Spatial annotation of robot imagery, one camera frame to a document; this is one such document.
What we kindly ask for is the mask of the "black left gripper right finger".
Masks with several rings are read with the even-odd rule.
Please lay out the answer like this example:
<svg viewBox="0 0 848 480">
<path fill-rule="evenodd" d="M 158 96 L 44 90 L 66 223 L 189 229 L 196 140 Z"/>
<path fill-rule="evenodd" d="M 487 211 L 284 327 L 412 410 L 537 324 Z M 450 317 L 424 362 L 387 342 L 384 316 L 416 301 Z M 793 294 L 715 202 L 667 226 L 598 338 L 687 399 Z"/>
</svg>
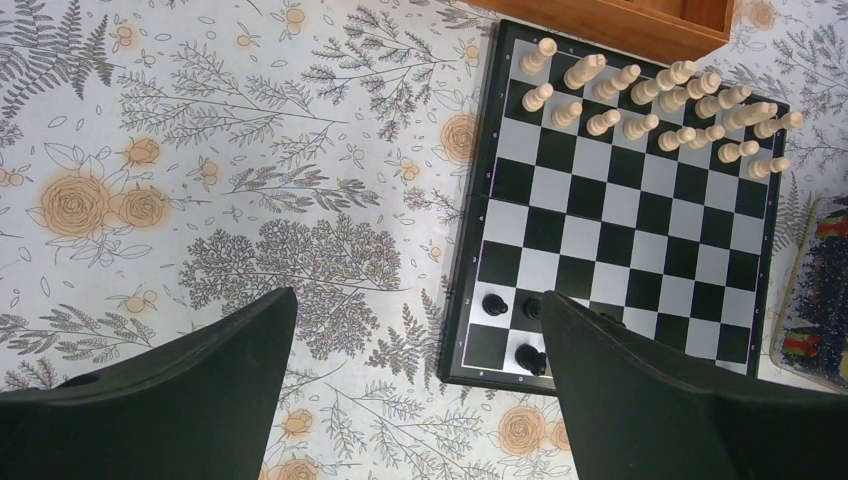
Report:
<svg viewBox="0 0 848 480">
<path fill-rule="evenodd" d="M 847 399 L 741 375 L 544 293 L 545 349 L 582 479 L 843 479 Z"/>
</svg>

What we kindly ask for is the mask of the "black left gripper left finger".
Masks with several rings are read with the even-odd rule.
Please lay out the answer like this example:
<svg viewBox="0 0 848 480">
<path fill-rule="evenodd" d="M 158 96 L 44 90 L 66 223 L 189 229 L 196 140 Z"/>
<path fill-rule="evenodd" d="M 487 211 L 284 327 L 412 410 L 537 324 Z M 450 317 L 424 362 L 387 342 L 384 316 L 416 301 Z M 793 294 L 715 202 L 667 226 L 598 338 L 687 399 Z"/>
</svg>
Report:
<svg viewBox="0 0 848 480">
<path fill-rule="evenodd" d="M 1 396 L 5 479 L 255 479 L 298 303 L 275 289 L 225 318 L 49 390 Z"/>
</svg>

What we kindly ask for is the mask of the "black chess pawn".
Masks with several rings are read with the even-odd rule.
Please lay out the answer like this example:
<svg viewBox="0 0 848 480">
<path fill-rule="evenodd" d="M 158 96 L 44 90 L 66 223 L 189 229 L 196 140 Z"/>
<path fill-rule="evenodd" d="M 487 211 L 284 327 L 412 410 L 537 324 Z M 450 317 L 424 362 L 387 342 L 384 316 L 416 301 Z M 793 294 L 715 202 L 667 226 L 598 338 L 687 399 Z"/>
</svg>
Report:
<svg viewBox="0 0 848 480">
<path fill-rule="evenodd" d="M 509 311 L 509 305 L 497 294 L 485 295 L 482 299 L 481 306 L 487 315 L 493 317 L 504 315 Z"/>
<path fill-rule="evenodd" d="M 547 373 L 548 356 L 530 344 L 520 345 L 514 353 L 518 366 L 529 371 L 533 376 L 543 376 Z"/>
</svg>

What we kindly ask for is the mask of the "gold tin of black pieces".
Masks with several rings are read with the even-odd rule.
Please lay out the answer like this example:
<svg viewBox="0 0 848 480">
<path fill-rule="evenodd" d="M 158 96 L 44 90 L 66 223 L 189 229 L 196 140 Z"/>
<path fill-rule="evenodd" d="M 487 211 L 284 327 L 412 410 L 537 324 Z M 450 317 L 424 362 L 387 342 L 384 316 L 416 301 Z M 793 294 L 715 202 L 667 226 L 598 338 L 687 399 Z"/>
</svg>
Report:
<svg viewBox="0 0 848 480">
<path fill-rule="evenodd" d="M 813 203 L 770 345 L 770 359 L 847 392 L 847 197 Z"/>
</svg>

